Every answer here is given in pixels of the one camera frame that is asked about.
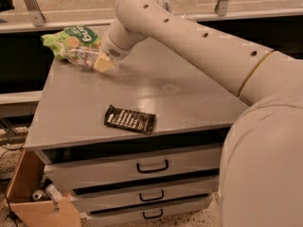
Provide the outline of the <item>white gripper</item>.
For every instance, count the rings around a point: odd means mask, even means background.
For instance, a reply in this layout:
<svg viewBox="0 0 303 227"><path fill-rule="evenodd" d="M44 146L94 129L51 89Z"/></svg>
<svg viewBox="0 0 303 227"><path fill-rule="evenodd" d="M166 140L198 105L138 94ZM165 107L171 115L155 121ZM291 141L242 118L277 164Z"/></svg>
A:
<svg viewBox="0 0 303 227"><path fill-rule="evenodd" d="M114 61L123 60L132 51L133 47L146 39L139 32L125 28L118 19L115 19L105 30L101 38L101 50L94 64L98 72L105 72L114 66Z"/></svg>

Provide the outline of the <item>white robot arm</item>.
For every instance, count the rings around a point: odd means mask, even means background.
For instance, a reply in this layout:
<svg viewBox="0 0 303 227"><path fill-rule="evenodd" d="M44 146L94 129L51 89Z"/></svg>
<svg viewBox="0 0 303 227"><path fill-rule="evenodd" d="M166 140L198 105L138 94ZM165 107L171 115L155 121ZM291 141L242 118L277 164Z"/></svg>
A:
<svg viewBox="0 0 303 227"><path fill-rule="evenodd" d="M220 164L221 227L303 227L303 62L171 14L169 0L116 0L101 48L125 58L152 37L247 105Z"/></svg>

